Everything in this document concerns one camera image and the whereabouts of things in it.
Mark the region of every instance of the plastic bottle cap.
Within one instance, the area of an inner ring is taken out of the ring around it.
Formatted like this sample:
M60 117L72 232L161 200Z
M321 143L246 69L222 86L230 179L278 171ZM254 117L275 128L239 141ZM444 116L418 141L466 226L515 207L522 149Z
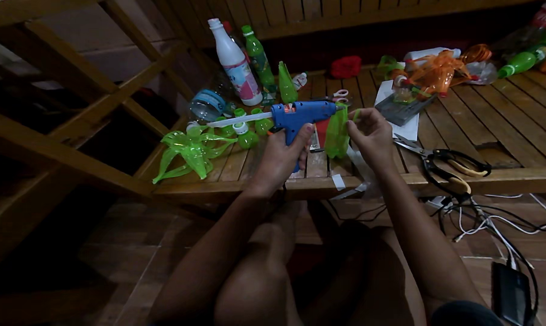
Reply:
M221 28L223 24L221 24L221 21L218 18L211 18L209 19L209 28L211 30L216 30L217 28Z
M228 20L223 20L223 27L225 28L227 33L231 33L233 31L233 27L231 27L231 23L229 23Z
M245 25L243 27L240 28L241 31L243 31L243 36L249 36L249 35L253 35L255 32L253 32L253 29L251 28L250 25Z
M236 132L237 135L243 135L244 133L247 133L247 131L249 131L249 127L245 122L235 123L233 125L233 130Z

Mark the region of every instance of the knee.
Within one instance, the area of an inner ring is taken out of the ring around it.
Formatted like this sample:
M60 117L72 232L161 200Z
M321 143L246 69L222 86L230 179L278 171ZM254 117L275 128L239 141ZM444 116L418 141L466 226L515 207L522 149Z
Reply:
M215 324L282 324L287 282L287 272L280 262L255 255L241 261L217 296Z

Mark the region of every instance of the red fabric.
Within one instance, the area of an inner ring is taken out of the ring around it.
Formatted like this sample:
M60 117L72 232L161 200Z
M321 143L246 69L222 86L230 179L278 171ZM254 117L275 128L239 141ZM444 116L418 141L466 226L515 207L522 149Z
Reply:
M331 74L336 79L352 78L359 74L361 68L362 58L359 56L343 57L332 62Z

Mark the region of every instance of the electrical cable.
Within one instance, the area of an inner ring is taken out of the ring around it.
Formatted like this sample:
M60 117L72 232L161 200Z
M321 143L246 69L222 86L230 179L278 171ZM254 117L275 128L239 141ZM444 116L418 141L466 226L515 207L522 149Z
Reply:
M382 214L385 210L386 210L386 206L385 204L382 204L380 205L379 207L376 207L376 208L372 208L372 209L369 209L367 211L363 211L361 212L360 214L358 214L355 218L353 219L342 219L339 215L339 213L337 213L337 209L335 208L335 206L333 206L332 202L329 201L329 200L326 200L327 203L329 204L329 206L332 208L333 212L336 214L336 217L337 219L341 220L341 221L347 221L347 220L356 220L356 221L359 221L359 222L372 222L374 220L376 220L378 218L378 216L380 214ZM379 210L380 208L383 208L381 211L379 211L374 217L370 218L370 219L367 219L367 220L361 220L359 219L360 217L362 217L362 215L364 215L365 213L369 213L369 212L373 212L373 211L377 211Z

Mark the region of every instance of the clear plastic bottle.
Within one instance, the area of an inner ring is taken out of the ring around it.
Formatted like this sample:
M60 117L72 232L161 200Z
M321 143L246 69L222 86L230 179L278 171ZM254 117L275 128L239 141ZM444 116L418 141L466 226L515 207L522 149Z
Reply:
M509 60L517 53L536 44L546 29L546 3L535 14L527 26L510 33L491 46L493 53L501 53L504 60Z

